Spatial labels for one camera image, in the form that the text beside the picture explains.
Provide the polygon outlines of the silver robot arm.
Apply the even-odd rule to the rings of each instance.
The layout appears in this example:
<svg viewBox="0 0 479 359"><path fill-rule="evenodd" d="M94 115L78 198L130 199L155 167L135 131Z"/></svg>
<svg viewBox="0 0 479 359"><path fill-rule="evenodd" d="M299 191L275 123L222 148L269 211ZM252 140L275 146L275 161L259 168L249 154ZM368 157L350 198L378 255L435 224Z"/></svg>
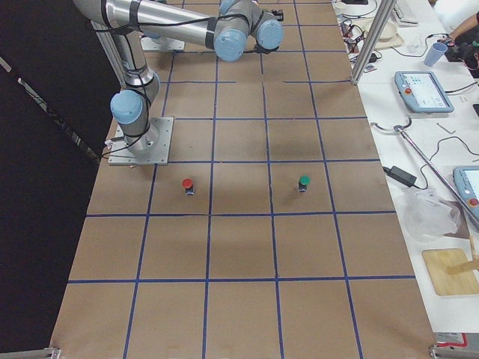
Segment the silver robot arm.
<svg viewBox="0 0 479 359"><path fill-rule="evenodd" d="M110 109L118 123L105 153L111 165L165 165L174 120L157 118L150 107L160 88L159 76L148 66L145 52L183 50L186 43L210 49L223 61L238 60L247 39L254 51L270 53L284 39L281 10L264 10L255 1L221 1L219 12L208 16L162 1L75 1L91 22L115 71L122 90Z"/></svg>

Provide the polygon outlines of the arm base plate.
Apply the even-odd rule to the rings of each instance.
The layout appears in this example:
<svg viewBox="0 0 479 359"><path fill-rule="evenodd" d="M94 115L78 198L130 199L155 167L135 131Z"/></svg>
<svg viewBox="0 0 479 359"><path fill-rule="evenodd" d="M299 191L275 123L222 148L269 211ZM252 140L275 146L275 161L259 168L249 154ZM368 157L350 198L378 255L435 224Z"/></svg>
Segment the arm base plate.
<svg viewBox="0 0 479 359"><path fill-rule="evenodd" d="M169 37L146 37L140 38L142 49L145 52L182 52L185 43Z"/></svg>
<svg viewBox="0 0 479 359"><path fill-rule="evenodd" d="M129 141L125 142L123 131L117 125L115 136L120 140L112 144L108 163L110 165L168 164L173 126L173 117L152 117L148 132L129 147L135 139L129 138Z"/></svg>

